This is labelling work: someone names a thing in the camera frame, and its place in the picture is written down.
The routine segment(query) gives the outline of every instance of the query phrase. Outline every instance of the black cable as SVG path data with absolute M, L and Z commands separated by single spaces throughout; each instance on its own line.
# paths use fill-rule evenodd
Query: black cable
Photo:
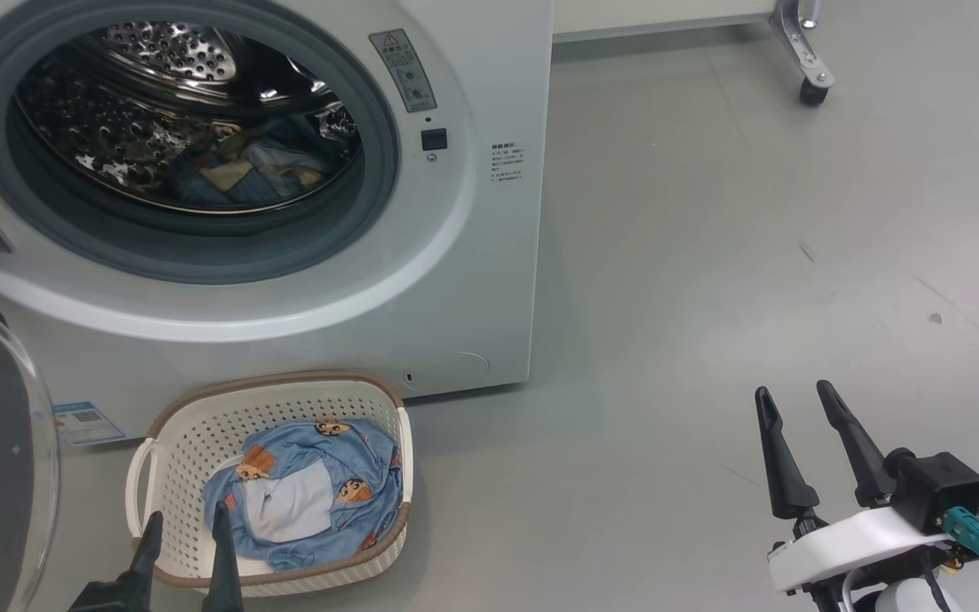
M 937 607 L 942 612 L 951 612 L 947 597 L 943 595 L 943 589 L 939 587 L 939 581 L 936 580 L 936 567 L 931 564 L 931 553 L 925 552 L 921 564 L 924 565 L 924 580 L 928 581 L 928 588 L 931 589 L 931 596 L 936 600 Z

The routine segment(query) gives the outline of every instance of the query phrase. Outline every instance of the white fabric patch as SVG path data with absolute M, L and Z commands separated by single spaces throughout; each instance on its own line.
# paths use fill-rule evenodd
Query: white fabric patch
M 257 539 L 292 542 L 331 527 L 331 474 L 322 461 L 284 478 L 245 480 L 245 518 Z

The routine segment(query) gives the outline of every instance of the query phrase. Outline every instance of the gray floor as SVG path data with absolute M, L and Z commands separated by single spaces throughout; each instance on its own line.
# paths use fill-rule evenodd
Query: gray floor
M 818 110 L 761 27 L 556 50 L 531 382 L 413 407 L 388 573 L 248 609 L 813 609 L 768 581 L 759 384 L 827 519 L 857 508 L 819 378 L 979 470 L 979 3 L 826 9 Z M 34 609 L 124 569 L 131 452 L 67 453 Z M 979 565 L 944 586 L 979 609 Z

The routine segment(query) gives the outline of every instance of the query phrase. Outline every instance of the brown basket rim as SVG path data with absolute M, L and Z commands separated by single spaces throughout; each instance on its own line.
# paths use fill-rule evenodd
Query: brown basket rim
M 214 384 L 214 386 L 201 388 L 201 390 L 188 393 L 182 398 L 176 399 L 175 402 L 171 403 L 166 410 L 161 411 L 158 415 L 156 421 L 153 422 L 153 426 L 150 427 L 149 437 L 158 439 L 161 429 L 166 426 L 168 419 L 171 419 L 173 415 L 181 411 L 183 408 L 198 402 L 198 400 L 205 400 L 213 398 L 215 395 L 223 395 L 225 393 L 232 393 L 234 391 L 245 391 L 248 388 L 260 388 L 260 387 L 273 387 L 277 384 L 289 384 L 289 383 L 314 383 L 314 381 L 354 381 L 355 383 L 369 383 L 373 387 L 379 388 L 381 391 L 388 395 L 388 398 L 392 400 L 396 408 L 403 408 L 403 398 L 400 398 L 399 394 L 393 390 L 389 384 L 380 378 L 376 378 L 372 375 L 366 375 L 366 373 L 356 372 L 356 371 L 311 371 L 311 372 L 289 372 L 289 373 L 279 373 L 279 375 L 269 375 L 260 376 L 256 378 L 248 378 L 244 380 L 234 380 L 233 382 L 223 382 L 221 384 Z M 410 518 L 410 502 L 403 502 L 399 505 L 399 513 L 396 516 L 395 524 L 392 525 L 391 530 L 388 531 L 388 535 L 378 542 L 376 546 L 370 547 L 369 550 L 361 551 L 355 554 L 351 558 L 346 558 L 343 561 L 336 561 L 334 563 L 327 563 L 327 565 L 320 565 L 315 567 L 306 567 L 306 569 L 297 569 L 295 572 L 279 572 L 275 574 L 257 574 L 255 576 L 241 576 L 241 587 L 259 586 L 259 585 L 272 585 L 276 582 L 288 582 L 288 581 L 299 581 L 303 578 L 312 578 L 315 576 L 322 576 L 323 574 L 330 574 L 331 572 L 341 572 L 341 570 L 349 570 L 350 567 L 356 567 L 365 563 L 369 563 L 374 560 L 374 558 L 380 557 L 384 554 L 384 551 L 388 550 L 394 543 L 395 540 L 399 538 L 399 535 L 405 527 L 407 527 L 407 519 Z M 140 538 L 131 539 L 132 550 L 139 547 Z M 175 574 L 167 573 L 164 569 L 160 569 L 158 566 L 153 566 L 153 576 L 157 580 L 164 582 L 172 587 L 179 588 L 210 588 L 210 578 L 185 578 L 182 576 L 176 576 Z

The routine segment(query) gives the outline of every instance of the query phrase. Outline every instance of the metal caster bracket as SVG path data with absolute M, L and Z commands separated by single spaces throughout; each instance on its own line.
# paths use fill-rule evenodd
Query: metal caster bracket
M 812 23 L 817 23 L 818 1 L 807 0 L 812 4 Z M 805 86 L 809 85 L 815 89 L 829 89 L 835 84 L 836 80 L 827 69 L 823 60 L 815 54 L 811 48 L 811 43 L 807 41 L 807 36 L 803 31 L 803 23 L 800 21 L 800 2 L 801 0 L 777 0 L 777 7 L 773 9 L 772 16 L 769 17 L 769 25 L 776 32 L 777 38 L 784 44 L 789 54 L 799 62 L 800 70 L 806 78 Z

